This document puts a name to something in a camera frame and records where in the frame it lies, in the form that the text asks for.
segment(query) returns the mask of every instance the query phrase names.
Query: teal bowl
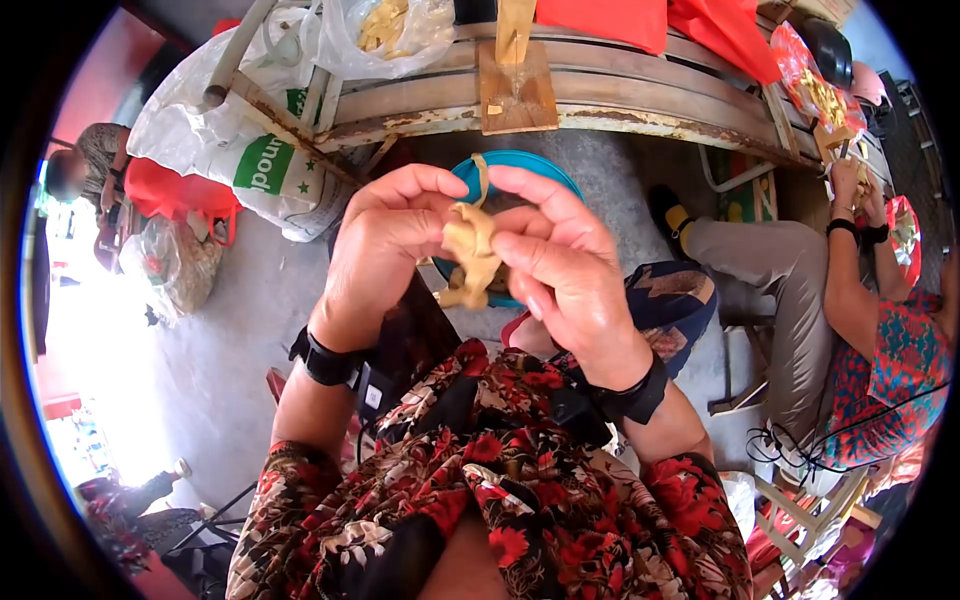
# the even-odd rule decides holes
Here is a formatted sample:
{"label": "teal bowl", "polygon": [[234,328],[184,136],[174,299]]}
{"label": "teal bowl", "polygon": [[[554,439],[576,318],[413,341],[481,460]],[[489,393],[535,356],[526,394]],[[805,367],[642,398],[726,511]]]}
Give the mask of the teal bowl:
{"label": "teal bowl", "polygon": [[[577,198],[582,200],[584,198],[584,193],[580,191],[580,188],[577,187],[577,184],[570,178],[570,175],[566,173],[563,169],[550,162],[543,156],[537,156],[530,154],[529,152],[523,152],[522,150],[491,150],[490,152],[483,153],[484,160],[487,161],[488,166],[494,166],[495,164],[504,164],[510,167],[520,167],[521,169],[526,169],[537,175],[550,178],[553,181],[562,183],[567,189],[577,195]],[[458,199],[460,202],[468,202],[471,204],[476,203],[480,200],[480,171],[477,169],[476,164],[473,162],[472,158],[464,160],[457,166],[453,167],[453,174],[463,180],[469,188],[469,192],[464,198]],[[496,194],[496,188],[491,185],[487,191],[487,195],[492,196]],[[437,265],[437,271],[440,272],[440,275],[444,276],[444,279],[450,281],[450,274],[453,272],[454,267],[457,266],[457,263],[452,260],[445,260],[439,258],[438,256],[433,257],[433,264]],[[514,299],[510,294],[504,292],[489,292],[489,301],[487,304],[489,306],[500,306],[504,308],[523,308],[523,304]]]}

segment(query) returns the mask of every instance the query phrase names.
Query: yellow sock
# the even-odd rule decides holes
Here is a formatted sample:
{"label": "yellow sock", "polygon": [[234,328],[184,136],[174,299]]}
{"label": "yellow sock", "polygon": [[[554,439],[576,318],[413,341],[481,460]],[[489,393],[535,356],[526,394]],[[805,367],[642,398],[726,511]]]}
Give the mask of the yellow sock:
{"label": "yellow sock", "polygon": [[[683,208],[679,204],[670,208],[666,211],[666,224],[670,226],[671,229],[676,229],[680,224],[685,221],[690,215],[686,213],[686,208]],[[686,236],[690,233],[690,230],[684,228],[680,232],[680,247],[686,252]]]}

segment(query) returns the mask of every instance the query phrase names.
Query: red patterned shirt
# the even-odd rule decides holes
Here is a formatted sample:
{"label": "red patterned shirt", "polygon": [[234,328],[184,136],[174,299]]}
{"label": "red patterned shirt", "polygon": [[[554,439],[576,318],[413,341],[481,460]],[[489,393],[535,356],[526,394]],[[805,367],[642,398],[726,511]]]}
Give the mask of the red patterned shirt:
{"label": "red patterned shirt", "polygon": [[740,598],[746,549],[699,454],[642,480],[547,417],[552,365],[466,342],[377,426],[342,477],[322,452],[271,448],[227,598],[415,597],[468,511],[512,597]]}
{"label": "red patterned shirt", "polygon": [[940,416],[953,363],[949,340],[931,316],[940,308],[940,297],[919,287],[904,302],[881,298],[873,364],[843,344],[833,365],[828,436],[819,446],[827,467],[896,456]]}

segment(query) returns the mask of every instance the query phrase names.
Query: concrete floor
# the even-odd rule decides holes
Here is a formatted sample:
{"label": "concrete floor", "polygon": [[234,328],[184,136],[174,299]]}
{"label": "concrete floor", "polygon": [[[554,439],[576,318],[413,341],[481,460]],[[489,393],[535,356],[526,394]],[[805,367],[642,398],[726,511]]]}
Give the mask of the concrete floor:
{"label": "concrete floor", "polygon": [[[675,140],[610,132],[558,131],[483,137],[455,133],[405,142],[417,160],[445,167],[470,153],[517,148],[545,156],[574,178],[587,203],[601,215],[617,240],[621,264],[632,270],[642,262],[670,258],[644,202],[644,190],[667,183],[694,216],[710,214],[715,196],[701,173],[696,148]],[[174,506],[203,501],[220,507],[257,476],[269,444],[274,402],[264,375],[270,367],[289,370],[287,345],[295,338],[324,288],[328,259],[325,239],[295,244],[251,211],[239,216],[237,239],[220,266],[213,292],[196,315],[176,327],[143,328],[133,334],[121,357],[124,384],[105,383],[103,406],[135,402],[107,419],[113,453],[146,456],[151,445],[156,468],[182,456],[194,471],[167,500]],[[443,284],[431,268],[428,283]],[[718,282],[722,301],[728,288]],[[480,314],[450,310],[462,337],[498,340],[499,329],[516,310],[488,309]],[[731,339],[731,391],[751,378],[744,338]],[[710,418],[707,403],[723,398],[728,382],[719,321],[714,317],[677,380],[700,413],[713,439],[720,469],[751,469],[744,445],[746,429],[756,426],[755,410]],[[136,394],[128,390],[136,385]],[[231,511],[243,516],[244,500]]]}

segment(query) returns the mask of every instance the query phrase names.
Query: pink helmet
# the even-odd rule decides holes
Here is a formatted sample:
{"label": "pink helmet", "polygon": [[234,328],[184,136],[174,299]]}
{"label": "pink helmet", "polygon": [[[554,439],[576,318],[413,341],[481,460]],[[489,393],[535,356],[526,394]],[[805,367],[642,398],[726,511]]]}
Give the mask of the pink helmet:
{"label": "pink helmet", "polygon": [[875,107],[880,107],[883,100],[890,102],[887,88],[876,71],[859,60],[853,61],[853,86],[850,93],[866,100]]}

